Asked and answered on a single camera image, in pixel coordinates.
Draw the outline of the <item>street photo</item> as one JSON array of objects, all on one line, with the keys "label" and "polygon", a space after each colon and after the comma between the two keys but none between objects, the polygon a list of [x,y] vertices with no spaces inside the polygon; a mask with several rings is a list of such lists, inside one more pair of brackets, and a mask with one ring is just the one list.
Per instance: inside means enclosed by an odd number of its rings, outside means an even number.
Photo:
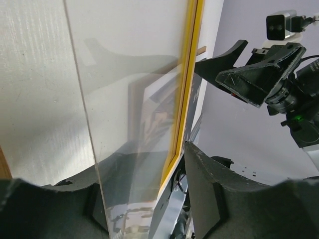
[{"label": "street photo", "polygon": [[149,74],[128,87],[128,140],[151,152],[174,125],[179,73]]}]

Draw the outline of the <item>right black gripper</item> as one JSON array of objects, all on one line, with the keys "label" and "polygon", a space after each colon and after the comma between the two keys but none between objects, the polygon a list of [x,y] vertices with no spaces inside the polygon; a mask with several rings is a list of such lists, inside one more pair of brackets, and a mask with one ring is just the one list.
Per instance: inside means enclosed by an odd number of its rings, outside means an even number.
[{"label": "right black gripper", "polygon": [[247,44],[247,40],[238,40],[225,53],[196,62],[194,72],[213,86],[224,86],[259,108],[294,70],[306,49],[300,43],[273,45],[260,61],[233,69]]}]

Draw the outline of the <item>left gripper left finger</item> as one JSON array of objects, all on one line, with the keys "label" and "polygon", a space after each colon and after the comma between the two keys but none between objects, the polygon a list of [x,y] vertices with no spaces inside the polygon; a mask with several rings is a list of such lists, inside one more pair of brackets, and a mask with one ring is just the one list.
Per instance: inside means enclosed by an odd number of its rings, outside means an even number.
[{"label": "left gripper left finger", "polygon": [[12,178],[0,155],[0,237],[2,239],[107,239],[109,233],[94,166],[39,187]]}]

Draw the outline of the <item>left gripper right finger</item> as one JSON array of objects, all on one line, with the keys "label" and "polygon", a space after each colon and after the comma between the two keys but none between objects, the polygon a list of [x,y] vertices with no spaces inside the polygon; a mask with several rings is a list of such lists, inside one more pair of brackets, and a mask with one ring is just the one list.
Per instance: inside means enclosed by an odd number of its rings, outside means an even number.
[{"label": "left gripper right finger", "polygon": [[316,239],[319,179],[273,186],[248,179],[192,142],[184,148],[190,209],[197,239]]}]

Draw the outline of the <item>yellow wooden picture frame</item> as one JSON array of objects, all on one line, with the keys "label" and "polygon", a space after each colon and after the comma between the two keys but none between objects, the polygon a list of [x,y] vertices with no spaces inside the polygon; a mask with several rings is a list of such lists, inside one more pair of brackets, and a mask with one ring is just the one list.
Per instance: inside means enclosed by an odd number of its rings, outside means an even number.
[{"label": "yellow wooden picture frame", "polygon": [[[72,50],[109,236],[149,239],[180,161],[204,2],[66,0]],[[128,87],[179,73],[174,125],[151,152],[128,140]]]}]

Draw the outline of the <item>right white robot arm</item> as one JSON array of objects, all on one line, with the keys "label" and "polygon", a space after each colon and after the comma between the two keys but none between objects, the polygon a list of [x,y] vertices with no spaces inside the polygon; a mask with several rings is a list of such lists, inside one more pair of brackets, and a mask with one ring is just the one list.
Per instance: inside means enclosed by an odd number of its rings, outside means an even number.
[{"label": "right white robot arm", "polygon": [[195,73],[208,82],[204,119],[213,149],[279,177],[319,174],[319,60],[300,43],[255,48],[239,40],[225,53],[201,60]]}]

